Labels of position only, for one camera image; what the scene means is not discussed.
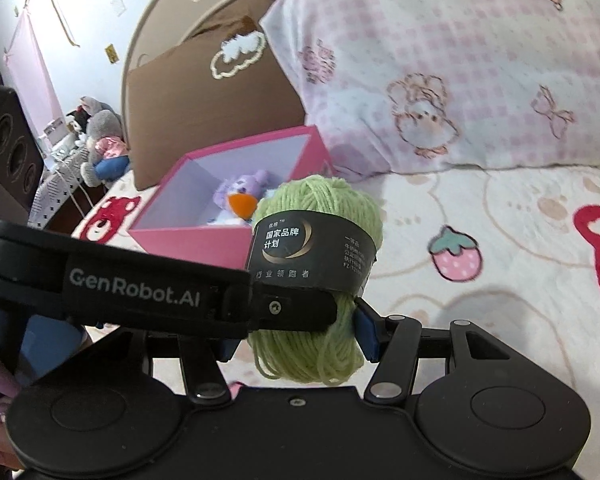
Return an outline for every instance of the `black yarn label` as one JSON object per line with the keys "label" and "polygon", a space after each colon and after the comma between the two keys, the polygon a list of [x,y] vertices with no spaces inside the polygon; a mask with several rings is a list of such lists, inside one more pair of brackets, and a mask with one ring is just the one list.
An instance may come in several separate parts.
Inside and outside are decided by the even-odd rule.
{"label": "black yarn label", "polygon": [[282,211],[255,226],[247,270],[271,285],[360,294],[375,244],[353,222],[315,211]]}

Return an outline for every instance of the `black plastic mount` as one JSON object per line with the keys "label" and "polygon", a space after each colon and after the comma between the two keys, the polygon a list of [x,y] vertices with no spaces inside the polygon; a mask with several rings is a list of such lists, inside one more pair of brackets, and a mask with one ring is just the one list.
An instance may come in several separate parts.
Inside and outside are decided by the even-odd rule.
{"label": "black plastic mount", "polygon": [[[90,286],[70,282],[76,268],[74,281],[93,276]],[[126,280],[119,289],[127,294],[109,300],[101,278]],[[169,287],[173,298],[188,291],[186,301],[160,310],[162,294],[140,297]],[[93,304],[101,297],[106,304]],[[321,328],[311,330],[324,330],[333,322],[329,298],[0,222],[0,308],[128,327],[16,398],[6,428],[28,468],[20,478],[578,478],[571,468],[590,431],[583,400],[465,320],[426,329],[357,300],[355,336],[378,363],[362,398],[350,387],[244,387],[231,399],[218,361],[234,342],[263,326],[306,326],[294,311],[322,309],[312,321]],[[307,299],[320,305],[309,314]],[[280,309],[291,311],[283,322]],[[151,377],[154,358],[179,359],[186,395]],[[444,358],[446,374],[414,395],[424,358]]]}

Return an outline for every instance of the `orange plush beak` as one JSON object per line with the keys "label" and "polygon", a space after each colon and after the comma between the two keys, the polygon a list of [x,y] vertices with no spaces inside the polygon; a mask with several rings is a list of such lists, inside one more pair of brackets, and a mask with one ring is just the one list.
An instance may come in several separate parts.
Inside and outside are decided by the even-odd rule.
{"label": "orange plush beak", "polygon": [[229,195],[228,201],[233,212],[243,220],[251,218],[256,211],[257,198],[253,195],[237,193]]}

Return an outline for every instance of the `cartoon cloud patch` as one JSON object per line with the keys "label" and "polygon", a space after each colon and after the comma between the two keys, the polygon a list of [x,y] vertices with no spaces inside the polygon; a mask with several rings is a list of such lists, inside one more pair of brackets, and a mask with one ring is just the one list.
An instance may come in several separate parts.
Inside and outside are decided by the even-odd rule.
{"label": "cartoon cloud patch", "polygon": [[250,17],[245,16],[240,29],[222,41],[220,50],[211,59],[211,74],[215,79],[233,77],[257,62],[266,46],[265,35],[257,30]]}

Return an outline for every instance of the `gray plush toy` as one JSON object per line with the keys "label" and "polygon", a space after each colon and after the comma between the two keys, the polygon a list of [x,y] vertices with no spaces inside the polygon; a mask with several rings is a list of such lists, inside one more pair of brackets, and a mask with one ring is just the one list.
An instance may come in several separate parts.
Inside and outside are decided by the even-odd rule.
{"label": "gray plush toy", "polygon": [[110,110],[96,112],[86,125],[88,162],[80,166],[84,183],[96,187],[115,182],[129,166],[128,150],[122,140],[122,124]]}

